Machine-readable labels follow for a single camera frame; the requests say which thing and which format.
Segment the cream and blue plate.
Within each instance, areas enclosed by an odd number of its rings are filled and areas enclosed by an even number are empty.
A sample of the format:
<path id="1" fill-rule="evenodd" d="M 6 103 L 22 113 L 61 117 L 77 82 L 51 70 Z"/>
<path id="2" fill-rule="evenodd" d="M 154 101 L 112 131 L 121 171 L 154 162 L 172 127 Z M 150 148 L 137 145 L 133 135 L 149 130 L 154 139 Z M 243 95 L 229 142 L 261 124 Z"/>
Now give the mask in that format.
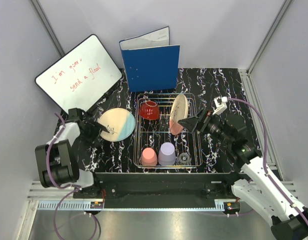
<path id="1" fill-rule="evenodd" d="M 109 132 L 103 131 L 100 137 L 109 142 L 118 142 L 129 137 L 135 128 L 135 118 L 124 108 L 113 108 L 104 112 L 98 123 L 105 126 Z"/>

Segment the cream and pink plate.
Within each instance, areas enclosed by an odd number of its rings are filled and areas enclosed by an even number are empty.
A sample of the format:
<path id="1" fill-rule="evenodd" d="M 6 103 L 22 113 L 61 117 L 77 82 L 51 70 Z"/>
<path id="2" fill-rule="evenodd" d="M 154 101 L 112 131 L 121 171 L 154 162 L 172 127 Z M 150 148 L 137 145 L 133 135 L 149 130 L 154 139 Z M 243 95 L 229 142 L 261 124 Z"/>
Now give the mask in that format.
<path id="1" fill-rule="evenodd" d="M 184 94 L 179 94 L 172 105 L 169 117 L 169 129 L 172 135 L 178 135 L 182 132 L 183 126 L 178 121 L 188 116 L 189 103 Z"/>

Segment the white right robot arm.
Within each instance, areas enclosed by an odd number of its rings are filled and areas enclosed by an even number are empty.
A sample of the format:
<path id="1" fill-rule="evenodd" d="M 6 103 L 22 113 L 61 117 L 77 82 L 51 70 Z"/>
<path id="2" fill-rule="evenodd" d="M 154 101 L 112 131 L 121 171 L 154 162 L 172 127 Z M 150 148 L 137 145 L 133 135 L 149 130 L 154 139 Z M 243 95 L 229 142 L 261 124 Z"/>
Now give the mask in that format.
<path id="1" fill-rule="evenodd" d="M 203 109 L 179 120 L 190 133 L 210 134 L 226 146 L 235 176 L 221 185 L 226 198 L 238 197 L 254 209 L 270 226 L 277 240 L 304 240 L 308 237 L 308 207 L 282 184 L 261 154 L 246 138 L 246 125 L 239 115 L 225 121 Z"/>

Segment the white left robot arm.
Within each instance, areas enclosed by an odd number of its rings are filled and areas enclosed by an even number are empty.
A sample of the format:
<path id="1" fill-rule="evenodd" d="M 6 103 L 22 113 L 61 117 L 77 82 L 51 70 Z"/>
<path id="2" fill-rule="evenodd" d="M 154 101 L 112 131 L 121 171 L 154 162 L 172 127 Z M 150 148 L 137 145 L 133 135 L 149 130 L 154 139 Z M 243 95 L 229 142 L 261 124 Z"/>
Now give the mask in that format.
<path id="1" fill-rule="evenodd" d="M 93 121 L 91 114 L 80 108 L 70 109 L 67 120 L 57 112 L 55 115 L 61 122 L 57 133 L 46 144 L 35 148 L 41 185 L 44 188 L 84 189 L 89 197 L 98 197 L 102 186 L 95 182 L 93 173 L 79 169 L 73 145 L 76 139 L 82 139 L 96 146 L 101 133 L 108 133 L 109 128 Z"/>

